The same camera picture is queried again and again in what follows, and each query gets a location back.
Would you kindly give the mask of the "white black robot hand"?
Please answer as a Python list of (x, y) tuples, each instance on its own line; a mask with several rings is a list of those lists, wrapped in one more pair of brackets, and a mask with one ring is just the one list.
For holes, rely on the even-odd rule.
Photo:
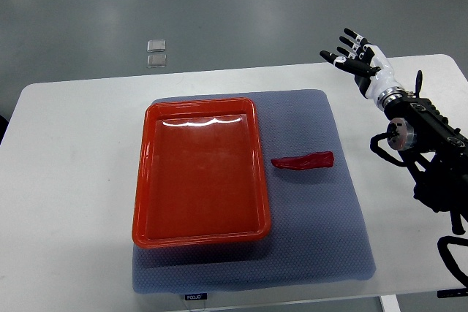
[(320, 56), (337, 69), (353, 75), (362, 96), (383, 110), (389, 101), (404, 95), (393, 67), (378, 46), (349, 28), (344, 29), (339, 40), (344, 46), (337, 48), (338, 53), (322, 50)]

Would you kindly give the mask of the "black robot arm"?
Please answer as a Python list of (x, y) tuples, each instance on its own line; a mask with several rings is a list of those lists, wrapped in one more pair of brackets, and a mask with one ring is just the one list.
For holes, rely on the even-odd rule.
[(448, 212), (455, 235), (467, 220), (467, 138), (454, 129), (430, 99), (420, 97), (423, 73), (415, 91), (398, 90), (384, 101), (387, 131), (371, 138), (370, 149), (387, 162), (408, 169), (414, 198), (435, 213)]

